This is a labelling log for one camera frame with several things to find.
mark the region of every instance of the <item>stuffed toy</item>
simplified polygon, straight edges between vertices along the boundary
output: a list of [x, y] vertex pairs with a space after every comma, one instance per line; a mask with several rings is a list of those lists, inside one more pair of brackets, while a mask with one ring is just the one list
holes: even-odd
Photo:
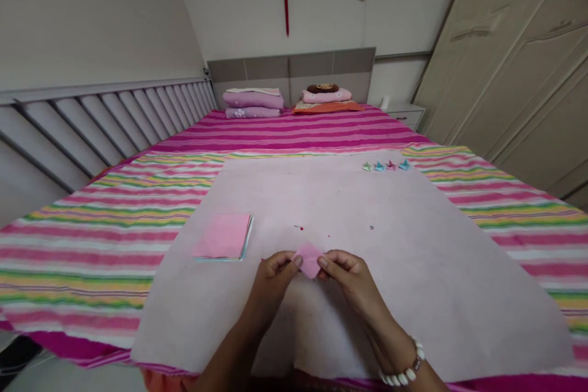
[[323, 83], [319, 85], [310, 85], [306, 88], [310, 93], [329, 93], [339, 90], [339, 86], [333, 83]]

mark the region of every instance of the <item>floor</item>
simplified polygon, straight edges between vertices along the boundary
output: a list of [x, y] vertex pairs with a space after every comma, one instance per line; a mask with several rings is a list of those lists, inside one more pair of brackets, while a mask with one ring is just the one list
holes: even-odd
[[145, 386], [141, 372], [135, 367], [104, 366], [86, 370], [67, 361], [51, 358], [42, 363], [33, 360], [5, 389], [5, 392], [63, 392], [66, 390], [145, 392]]

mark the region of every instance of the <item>headboard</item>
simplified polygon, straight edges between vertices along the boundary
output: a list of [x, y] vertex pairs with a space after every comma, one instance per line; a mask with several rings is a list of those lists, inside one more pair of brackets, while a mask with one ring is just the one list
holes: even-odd
[[279, 88], [284, 105], [293, 107], [311, 84], [335, 83], [351, 91], [353, 99], [368, 101], [375, 47], [295, 55], [212, 60], [212, 76], [220, 108], [222, 94], [230, 88]]

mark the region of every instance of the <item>white wall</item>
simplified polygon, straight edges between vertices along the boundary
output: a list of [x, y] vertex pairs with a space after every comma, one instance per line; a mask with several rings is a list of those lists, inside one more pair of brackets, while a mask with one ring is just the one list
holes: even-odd
[[[376, 46], [377, 54], [432, 49], [451, 0], [186, 0], [206, 60]], [[423, 61], [379, 64], [370, 103], [380, 93], [406, 100]]]
[[0, 90], [202, 76], [183, 0], [0, 0]]

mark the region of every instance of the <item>striped bed cover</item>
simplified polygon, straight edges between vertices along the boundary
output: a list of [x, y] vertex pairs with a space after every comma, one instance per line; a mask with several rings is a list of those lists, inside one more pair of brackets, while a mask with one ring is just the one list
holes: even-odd
[[[16, 220], [0, 232], [0, 325], [31, 335], [80, 366], [131, 363], [156, 269], [224, 161], [400, 149], [537, 279], [568, 320], [576, 363], [557, 373], [576, 377], [509, 378], [526, 384], [537, 377], [542, 384], [554, 379], [559, 385], [572, 378], [575, 386], [587, 377], [588, 217], [467, 148], [435, 145], [384, 112], [364, 108], [326, 115], [285, 111], [267, 120], [226, 120], [213, 111], [82, 190]], [[362, 380], [321, 382], [380, 387]]]

